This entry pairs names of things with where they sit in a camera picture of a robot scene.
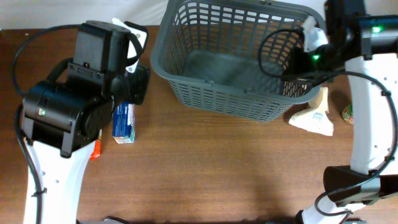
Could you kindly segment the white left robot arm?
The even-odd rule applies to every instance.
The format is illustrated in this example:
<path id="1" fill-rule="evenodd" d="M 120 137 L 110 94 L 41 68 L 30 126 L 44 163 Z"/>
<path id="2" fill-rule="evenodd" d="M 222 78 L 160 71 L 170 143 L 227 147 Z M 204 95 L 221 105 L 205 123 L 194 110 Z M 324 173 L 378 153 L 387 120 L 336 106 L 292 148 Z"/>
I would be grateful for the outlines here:
<path id="1" fill-rule="evenodd" d="M 28 166 L 24 223 L 77 223 L 83 176 L 101 130 L 123 104 L 141 105 L 146 27 L 113 19 L 77 24 L 74 54 L 23 92 L 14 117 Z"/>

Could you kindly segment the grey plastic basket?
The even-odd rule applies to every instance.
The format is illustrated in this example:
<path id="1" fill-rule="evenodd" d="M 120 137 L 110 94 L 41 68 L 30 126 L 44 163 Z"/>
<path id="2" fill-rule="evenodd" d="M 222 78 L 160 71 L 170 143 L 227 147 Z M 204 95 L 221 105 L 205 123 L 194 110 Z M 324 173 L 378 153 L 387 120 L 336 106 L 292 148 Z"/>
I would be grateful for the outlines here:
<path id="1" fill-rule="evenodd" d="M 186 106 L 256 121 L 271 121 L 307 103 L 319 87 L 283 81 L 289 52 L 312 16 L 307 6 L 278 1 L 169 1 L 150 56 Z"/>

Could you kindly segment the orange pasta packet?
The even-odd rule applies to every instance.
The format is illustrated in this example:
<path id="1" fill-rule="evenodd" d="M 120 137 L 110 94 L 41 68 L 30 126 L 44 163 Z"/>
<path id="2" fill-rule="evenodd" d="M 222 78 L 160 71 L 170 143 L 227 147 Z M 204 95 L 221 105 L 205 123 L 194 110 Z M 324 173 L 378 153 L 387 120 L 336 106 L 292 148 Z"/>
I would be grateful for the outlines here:
<path id="1" fill-rule="evenodd" d="M 102 130 L 100 129 L 100 131 L 98 133 L 98 137 L 95 141 L 94 150 L 90 156 L 91 161 L 97 159 L 101 155 L 101 140 L 102 140 Z"/>

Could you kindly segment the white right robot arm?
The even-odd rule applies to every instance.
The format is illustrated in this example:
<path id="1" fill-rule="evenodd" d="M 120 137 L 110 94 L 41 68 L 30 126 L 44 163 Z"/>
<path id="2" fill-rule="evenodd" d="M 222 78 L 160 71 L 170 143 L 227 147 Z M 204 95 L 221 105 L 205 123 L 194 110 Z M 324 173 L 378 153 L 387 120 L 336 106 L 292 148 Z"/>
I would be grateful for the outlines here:
<path id="1" fill-rule="evenodd" d="M 349 78 L 354 113 L 350 164 L 329 166 L 325 191 L 297 223 L 343 223 L 353 212 L 397 195 L 397 16 L 371 16 L 363 1 L 327 1 L 326 31 L 305 24 L 305 63 L 282 75 L 315 87 Z"/>

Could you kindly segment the blue foil box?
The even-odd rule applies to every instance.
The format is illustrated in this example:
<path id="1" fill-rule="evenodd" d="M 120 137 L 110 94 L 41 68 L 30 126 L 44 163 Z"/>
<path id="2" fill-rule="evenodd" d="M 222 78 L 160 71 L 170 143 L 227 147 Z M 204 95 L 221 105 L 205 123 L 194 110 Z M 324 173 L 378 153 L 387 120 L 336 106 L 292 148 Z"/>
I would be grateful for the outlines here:
<path id="1" fill-rule="evenodd" d="M 113 138 L 118 144 L 132 144 L 135 140 L 134 105 L 122 102 L 113 113 Z"/>

